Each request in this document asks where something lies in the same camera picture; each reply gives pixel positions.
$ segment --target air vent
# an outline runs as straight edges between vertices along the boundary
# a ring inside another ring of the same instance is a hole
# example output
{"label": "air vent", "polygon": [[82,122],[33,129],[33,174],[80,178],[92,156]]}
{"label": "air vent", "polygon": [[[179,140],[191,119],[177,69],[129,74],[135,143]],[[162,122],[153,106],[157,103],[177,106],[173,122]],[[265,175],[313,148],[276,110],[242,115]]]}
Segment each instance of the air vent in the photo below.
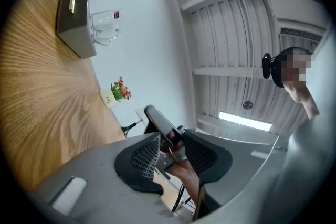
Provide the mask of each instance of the air vent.
{"label": "air vent", "polygon": [[322,37],[319,35],[315,35],[309,32],[305,32],[305,31],[290,29],[290,28],[281,28],[280,34],[296,36],[296,37],[303,37],[303,38],[307,38],[307,39],[314,40],[317,42],[320,42],[322,39]]}

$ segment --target flower pot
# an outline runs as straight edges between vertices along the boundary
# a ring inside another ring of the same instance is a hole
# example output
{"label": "flower pot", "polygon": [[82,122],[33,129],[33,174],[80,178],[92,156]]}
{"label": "flower pot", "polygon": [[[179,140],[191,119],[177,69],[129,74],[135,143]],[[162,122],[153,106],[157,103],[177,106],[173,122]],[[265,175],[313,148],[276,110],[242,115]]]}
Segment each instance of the flower pot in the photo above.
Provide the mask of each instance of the flower pot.
{"label": "flower pot", "polygon": [[101,100],[103,100],[107,108],[112,107],[117,101],[113,96],[111,89],[103,89],[99,91]]}

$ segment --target fluorescent light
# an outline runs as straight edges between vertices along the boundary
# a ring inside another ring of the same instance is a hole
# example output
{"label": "fluorescent light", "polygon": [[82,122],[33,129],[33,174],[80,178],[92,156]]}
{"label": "fluorescent light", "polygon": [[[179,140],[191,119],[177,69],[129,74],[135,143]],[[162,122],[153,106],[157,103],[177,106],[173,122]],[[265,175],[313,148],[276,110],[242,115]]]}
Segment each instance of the fluorescent light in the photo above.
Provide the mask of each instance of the fluorescent light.
{"label": "fluorescent light", "polygon": [[255,121],[255,120],[231,115],[231,114],[224,113],[224,112],[219,113],[219,118],[222,119],[222,120],[238,123],[238,124],[241,124],[241,125],[244,125],[244,126],[260,129],[260,130],[263,130],[263,131],[266,131],[266,132],[268,132],[272,127],[272,124],[270,124],[270,123],[266,123],[266,122],[262,122],[262,121]]}

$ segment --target glass pitcher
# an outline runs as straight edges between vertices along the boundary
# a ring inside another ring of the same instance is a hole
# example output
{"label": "glass pitcher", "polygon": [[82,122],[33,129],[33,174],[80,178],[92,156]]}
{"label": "glass pitcher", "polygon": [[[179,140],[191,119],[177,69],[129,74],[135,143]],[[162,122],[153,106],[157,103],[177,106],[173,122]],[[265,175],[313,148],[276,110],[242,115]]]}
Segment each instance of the glass pitcher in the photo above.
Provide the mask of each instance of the glass pitcher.
{"label": "glass pitcher", "polygon": [[106,10],[91,14],[92,39],[95,43],[110,46],[112,40],[121,34],[122,10]]}

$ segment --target wooden table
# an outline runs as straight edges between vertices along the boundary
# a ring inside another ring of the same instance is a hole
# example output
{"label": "wooden table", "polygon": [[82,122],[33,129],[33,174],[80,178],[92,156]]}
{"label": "wooden table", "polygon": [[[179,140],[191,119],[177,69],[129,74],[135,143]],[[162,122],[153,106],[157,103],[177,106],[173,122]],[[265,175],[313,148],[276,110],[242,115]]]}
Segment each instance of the wooden table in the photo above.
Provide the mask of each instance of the wooden table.
{"label": "wooden table", "polygon": [[26,190],[85,149],[124,138],[91,60],[55,35],[57,5],[18,0],[1,40],[2,150]]}

